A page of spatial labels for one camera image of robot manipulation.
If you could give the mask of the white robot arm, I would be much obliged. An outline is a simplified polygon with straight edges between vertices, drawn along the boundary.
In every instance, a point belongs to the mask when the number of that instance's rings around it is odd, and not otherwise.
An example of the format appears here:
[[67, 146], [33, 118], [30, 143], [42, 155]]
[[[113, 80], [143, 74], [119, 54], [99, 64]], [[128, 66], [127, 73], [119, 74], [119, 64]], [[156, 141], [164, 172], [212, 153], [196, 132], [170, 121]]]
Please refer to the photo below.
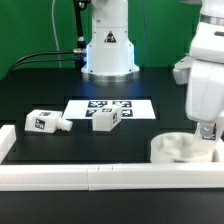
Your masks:
[[[92, 39], [85, 78], [120, 80], [139, 70], [128, 39], [127, 0], [90, 0]], [[189, 53], [174, 65], [177, 83], [187, 84], [186, 115], [204, 139], [224, 133], [224, 0], [192, 0], [201, 6]]]

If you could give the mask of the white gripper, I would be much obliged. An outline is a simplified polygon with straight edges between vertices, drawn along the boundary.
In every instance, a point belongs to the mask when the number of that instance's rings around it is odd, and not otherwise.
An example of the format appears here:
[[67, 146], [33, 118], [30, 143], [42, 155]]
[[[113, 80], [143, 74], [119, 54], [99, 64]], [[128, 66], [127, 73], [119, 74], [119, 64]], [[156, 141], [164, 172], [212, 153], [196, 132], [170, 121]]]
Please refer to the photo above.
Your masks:
[[204, 140], [216, 139], [214, 123], [224, 110], [224, 27], [200, 23], [189, 55], [193, 58], [186, 98], [186, 114], [203, 122], [199, 131]]

